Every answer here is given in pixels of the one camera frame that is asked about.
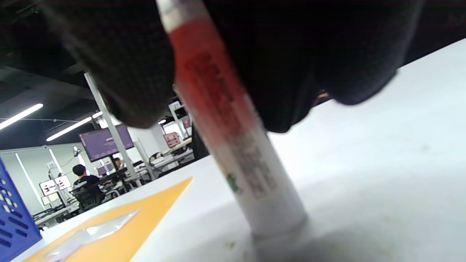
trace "marker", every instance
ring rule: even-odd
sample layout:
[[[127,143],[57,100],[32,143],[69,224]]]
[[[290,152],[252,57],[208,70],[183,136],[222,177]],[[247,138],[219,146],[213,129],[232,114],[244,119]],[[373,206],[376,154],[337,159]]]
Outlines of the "marker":
[[[157,0],[175,51],[176,91],[256,236],[285,233],[303,204],[202,1]]]

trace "white table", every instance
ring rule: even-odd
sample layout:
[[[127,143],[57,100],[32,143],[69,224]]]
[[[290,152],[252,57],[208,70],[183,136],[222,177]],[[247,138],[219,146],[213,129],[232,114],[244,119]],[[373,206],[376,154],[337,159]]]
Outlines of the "white table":
[[[162,160],[160,162],[155,163],[154,166],[159,170],[163,170],[169,164],[180,161],[181,159],[187,158],[187,157],[189,157],[189,156],[191,156],[193,154],[194,154],[194,152],[192,151],[192,149],[187,149],[185,152],[183,152],[183,153],[181,153],[179,155],[173,156],[170,159],[167,158],[167,159],[164,159],[164,160]]]
[[[100,212],[193,182],[133,261],[466,261],[466,41],[409,64],[358,106],[317,106],[270,135],[309,214],[254,240],[212,157],[43,233],[15,261]]]
[[[54,212],[54,213],[52,213],[52,214],[50,214],[50,215],[47,215],[47,216],[45,216],[45,217],[43,217],[43,218],[41,218],[41,219],[35,221],[35,224],[36,224],[37,226],[38,226],[38,225],[41,225],[41,224],[43,224],[43,223],[45,223],[45,222],[47,222],[47,221],[49,221],[49,220],[52,220],[52,219],[54,220],[55,218],[57,218],[58,216],[62,215],[63,213],[66,213],[66,212],[71,213],[71,212],[77,210],[78,208],[79,208],[79,207],[78,207],[77,202],[76,202],[76,203],[73,203],[73,204],[71,204],[70,206],[64,207],[64,208],[58,210],[57,212]]]

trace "green logo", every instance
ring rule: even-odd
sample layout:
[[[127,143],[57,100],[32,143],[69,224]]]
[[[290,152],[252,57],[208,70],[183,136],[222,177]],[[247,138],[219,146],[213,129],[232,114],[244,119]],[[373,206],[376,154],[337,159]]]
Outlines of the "green logo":
[[[243,190],[239,188],[238,185],[236,184],[236,177],[234,177],[232,174],[228,174],[228,176],[226,177],[226,180],[228,181],[228,184],[230,185],[233,192],[235,193],[243,192]]]

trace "monitor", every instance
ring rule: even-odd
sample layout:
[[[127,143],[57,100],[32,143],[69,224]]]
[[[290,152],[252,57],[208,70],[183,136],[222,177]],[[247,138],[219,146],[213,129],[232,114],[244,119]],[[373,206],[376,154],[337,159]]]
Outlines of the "monitor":
[[[97,172],[99,175],[103,176],[105,175],[108,171],[113,170],[113,164],[112,163],[106,163],[105,165],[101,165],[97,167]]]
[[[128,128],[122,124],[116,126],[125,149],[134,147]],[[101,160],[118,153],[117,145],[113,141],[108,128],[99,129],[89,133],[79,134],[87,156],[91,162]]]
[[[71,182],[68,179],[68,176],[60,176],[55,179],[55,183],[53,180],[45,181],[43,183],[39,184],[39,187],[42,190],[42,193],[44,196],[51,195],[53,193],[58,192],[58,189],[56,188],[55,184],[58,185],[60,190],[66,189],[71,186]]]
[[[174,146],[181,144],[181,141],[179,140],[178,134],[176,132],[165,134],[164,138],[169,148],[173,148]]]
[[[55,186],[55,183],[53,182],[53,180],[49,180],[49,181],[40,183],[39,187],[41,188],[42,193],[44,194],[44,196],[48,196],[50,194],[58,192],[58,189]]]
[[[55,179],[55,183],[58,185],[60,190],[66,189],[71,186],[71,182],[68,179],[68,176],[60,176]]]
[[[55,201],[57,201],[59,199],[60,199],[60,197],[58,196],[58,193],[55,192],[55,193],[52,193],[52,194],[50,194],[48,196],[42,197],[42,203],[45,206],[45,205],[49,205],[50,203],[55,202]]]

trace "purple screen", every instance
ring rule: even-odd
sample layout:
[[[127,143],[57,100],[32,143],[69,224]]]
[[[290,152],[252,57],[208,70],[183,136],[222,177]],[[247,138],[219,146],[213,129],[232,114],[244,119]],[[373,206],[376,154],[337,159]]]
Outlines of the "purple screen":
[[[119,124],[116,126],[116,130],[123,141],[125,149],[133,148],[133,140],[131,140],[126,126]],[[79,138],[91,162],[118,153],[117,145],[113,141],[108,128],[79,134]]]

